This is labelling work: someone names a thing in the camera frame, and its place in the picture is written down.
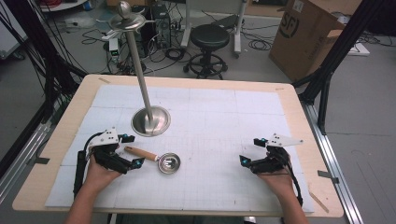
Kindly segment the white grid mat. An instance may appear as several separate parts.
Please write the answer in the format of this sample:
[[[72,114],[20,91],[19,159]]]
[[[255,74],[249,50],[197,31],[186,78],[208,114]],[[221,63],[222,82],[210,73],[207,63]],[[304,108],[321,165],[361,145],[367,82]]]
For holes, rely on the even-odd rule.
[[[136,136],[129,146],[160,156],[174,152],[181,165],[166,175],[156,162],[145,160],[142,168],[104,189],[95,208],[280,212],[274,193],[239,161],[239,155],[265,157],[266,149],[254,146],[254,138],[292,136],[276,92],[148,87],[148,95],[153,105],[171,115],[169,128],[159,136],[139,136],[132,129],[132,116],[143,107],[139,87],[100,87],[64,156],[47,207],[71,205],[78,151],[94,133],[115,127],[118,133]]]

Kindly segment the black round stool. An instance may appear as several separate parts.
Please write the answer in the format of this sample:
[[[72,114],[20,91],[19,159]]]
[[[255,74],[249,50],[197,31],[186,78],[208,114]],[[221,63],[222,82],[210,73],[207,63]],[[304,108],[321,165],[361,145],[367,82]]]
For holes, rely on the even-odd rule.
[[[191,43],[198,47],[200,54],[192,56],[183,71],[192,71],[197,78],[218,76],[223,79],[222,72],[228,70],[228,65],[214,51],[225,48],[230,42],[230,35],[224,29],[215,24],[204,24],[195,27],[191,31]]]

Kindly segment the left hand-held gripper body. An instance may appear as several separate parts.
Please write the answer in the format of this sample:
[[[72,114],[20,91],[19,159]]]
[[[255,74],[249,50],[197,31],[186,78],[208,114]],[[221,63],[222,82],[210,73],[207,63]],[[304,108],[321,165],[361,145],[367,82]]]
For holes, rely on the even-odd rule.
[[[89,155],[95,157],[95,161],[106,169],[126,174],[132,163],[122,158],[116,149],[120,145],[120,139],[115,128],[96,133],[88,142]]]

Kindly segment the person's dark trousers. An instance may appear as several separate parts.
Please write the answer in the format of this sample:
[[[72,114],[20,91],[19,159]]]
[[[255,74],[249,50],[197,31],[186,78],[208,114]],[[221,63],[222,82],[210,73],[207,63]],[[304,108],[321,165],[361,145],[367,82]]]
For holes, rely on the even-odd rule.
[[[116,224],[245,224],[242,217],[117,215]]]

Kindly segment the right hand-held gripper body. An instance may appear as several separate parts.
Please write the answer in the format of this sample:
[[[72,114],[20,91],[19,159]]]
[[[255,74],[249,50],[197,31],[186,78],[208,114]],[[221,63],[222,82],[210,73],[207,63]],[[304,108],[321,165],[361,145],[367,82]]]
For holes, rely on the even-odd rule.
[[[283,169],[290,164],[289,153],[285,147],[302,144],[302,139],[296,139],[285,135],[274,133],[268,140],[266,157],[251,162],[250,171],[253,174],[272,173]]]

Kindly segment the black computer tower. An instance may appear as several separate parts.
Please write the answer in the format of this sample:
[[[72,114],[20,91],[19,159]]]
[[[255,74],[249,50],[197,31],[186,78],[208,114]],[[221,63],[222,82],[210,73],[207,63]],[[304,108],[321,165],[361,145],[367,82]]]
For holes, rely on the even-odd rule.
[[[151,6],[151,16],[155,21],[156,44],[160,49],[171,47],[170,17],[166,5]]]

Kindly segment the black metal frame post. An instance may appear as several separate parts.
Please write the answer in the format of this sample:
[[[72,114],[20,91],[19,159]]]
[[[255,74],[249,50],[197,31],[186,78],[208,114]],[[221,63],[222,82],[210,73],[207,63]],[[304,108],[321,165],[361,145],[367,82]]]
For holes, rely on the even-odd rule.
[[[383,11],[389,1],[362,0],[318,69],[309,76],[292,83],[294,88],[307,85],[304,91],[298,94],[300,101],[306,105],[313,105],[317,96],[320,95],[317,125],[324,135],[327,134],[326,114],[332,76],[367,26]]]

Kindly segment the person's left hand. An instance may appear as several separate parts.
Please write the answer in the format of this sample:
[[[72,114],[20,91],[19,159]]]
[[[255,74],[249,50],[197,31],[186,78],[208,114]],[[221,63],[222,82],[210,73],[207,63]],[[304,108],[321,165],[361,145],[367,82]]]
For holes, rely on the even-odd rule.
[[[90,186],[95,189],[104,189],[116,178],[120,177],[121,173],[107,170],[102,165],[96,162],[93,155],[90,156],[90,164],[88,173],[84,182],[85,186]]]

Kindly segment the aluminium rail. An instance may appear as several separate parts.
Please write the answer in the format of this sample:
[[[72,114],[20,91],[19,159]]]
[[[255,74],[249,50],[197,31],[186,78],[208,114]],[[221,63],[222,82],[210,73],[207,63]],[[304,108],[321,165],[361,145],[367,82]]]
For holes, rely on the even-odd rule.
[[[51,135],[51,123],[39,123],[27,134],[27,139],[21,144],[21,151],[0,178],[0,204],[15,187],[23,171],[39,158],[39,150],[47,144]]]
[[[327,171],[339,178],[339,184],[333,184],[339,201],[344,210],[344,216],[349,224],[364,224],[361,213],[349,190],[343,171],[332,149],[330,139],[326,133],[322,133],[317,125],[318,112],[313,105],[302,103],[308,123],[317,141],[318,149],[326,165]]]

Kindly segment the person's right hand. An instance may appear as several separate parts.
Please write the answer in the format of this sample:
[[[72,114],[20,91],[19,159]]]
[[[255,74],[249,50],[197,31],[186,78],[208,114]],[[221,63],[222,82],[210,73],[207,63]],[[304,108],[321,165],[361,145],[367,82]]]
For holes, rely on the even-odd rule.
[[[263,180],[277,198],[291,197],[294,195],[292,179],[288,170],[283,168],[272,173],[260,173],[258,178]]]

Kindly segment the small white device green display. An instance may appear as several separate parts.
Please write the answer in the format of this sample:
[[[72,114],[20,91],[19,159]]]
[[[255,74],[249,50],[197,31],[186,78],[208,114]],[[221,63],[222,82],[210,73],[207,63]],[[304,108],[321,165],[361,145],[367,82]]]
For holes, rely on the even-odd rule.
[[[110,38],[108,40],[108,50],[112,61],[117,63],[120,57],[119,40],[117,38]]]

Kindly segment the tall metal utensil stand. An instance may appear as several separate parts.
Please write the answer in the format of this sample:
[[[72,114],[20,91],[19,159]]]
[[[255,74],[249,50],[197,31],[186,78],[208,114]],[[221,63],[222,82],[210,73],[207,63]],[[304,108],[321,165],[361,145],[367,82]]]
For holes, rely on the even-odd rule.
[[[132,12],[131,5],[126,1],[119,1],[116,10],[117,14],[108,21],[108,25],[112,30],[126,35],[127,44],[134,63],[134,72],[144,103],[144,107],[134,113],[131,126],[133,130],[141,136],[158,136],[169,128],[171,116],[165,108],[150,103],[146,80],[143,75],[143,69],[134,37],[134,35],[137,34],[146,23],[150,23],[150,21],[140,12]]]

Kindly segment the white rolling stand frame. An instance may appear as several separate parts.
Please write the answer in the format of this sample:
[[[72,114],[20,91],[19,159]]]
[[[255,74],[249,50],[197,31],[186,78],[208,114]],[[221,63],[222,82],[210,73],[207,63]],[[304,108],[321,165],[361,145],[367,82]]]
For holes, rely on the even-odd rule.
[[[236,16],[236,25],[233,28],[233,52],[241,53],[241,32],[245,9],[248,0],[185,0],[184,33],[180,46],[186,48],[191,39],[191,31],[199,25],[209,24],[209,19],[204,18],[204,13],[209,15]]]

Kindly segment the brown cardboard box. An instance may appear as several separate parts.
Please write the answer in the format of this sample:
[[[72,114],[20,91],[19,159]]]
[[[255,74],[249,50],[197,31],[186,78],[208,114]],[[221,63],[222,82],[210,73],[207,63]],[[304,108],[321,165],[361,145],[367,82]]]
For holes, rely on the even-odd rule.
[[[289,0],[269,58],[291,80],[315,72],[362,0]]]

